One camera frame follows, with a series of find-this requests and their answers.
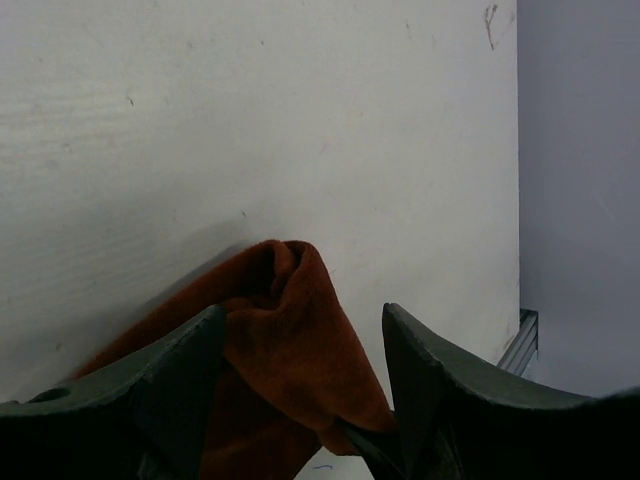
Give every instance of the gray wall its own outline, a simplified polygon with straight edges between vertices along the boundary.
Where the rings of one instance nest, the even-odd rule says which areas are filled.
[[[640,1],[520,0],[521,289],[536,380],[640,384]]]

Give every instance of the orange cloth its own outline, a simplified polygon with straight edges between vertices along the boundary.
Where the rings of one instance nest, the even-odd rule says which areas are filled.
[[[320,447],[355,454],[338,417],[390,432],[395,421],[318,251],[266,241],[161,305],[77,374],[162,338],[210,305],[227,309],[222,371],[202,479],[292,479]]]

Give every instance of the white surface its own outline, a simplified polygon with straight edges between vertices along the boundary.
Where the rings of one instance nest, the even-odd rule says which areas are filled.
[[[515,3],[492,49],[480,0],[3,2],[2,399],[269,237],[319,248],[385,388],[385,301],[497,361],[518,322]]]

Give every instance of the cloth fold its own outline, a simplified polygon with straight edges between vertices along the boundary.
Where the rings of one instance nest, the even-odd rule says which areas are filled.
[[[227,309],[202,479],[292,479],[320,444],[356,452],[336,423],[395,422],[329,273],[309,243],[257,244],[177,293],[76,375],[162,338],[210,305]]]

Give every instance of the red cloth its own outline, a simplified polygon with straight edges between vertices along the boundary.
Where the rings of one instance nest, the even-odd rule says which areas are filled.
[[[78,372],[159,340],[210,305],[227,337],[202,479],[292,479],[320,443],[355,454],[338,417],[367,430],[395,422],[318,251],[266,241],[222,263],[157,308]]]

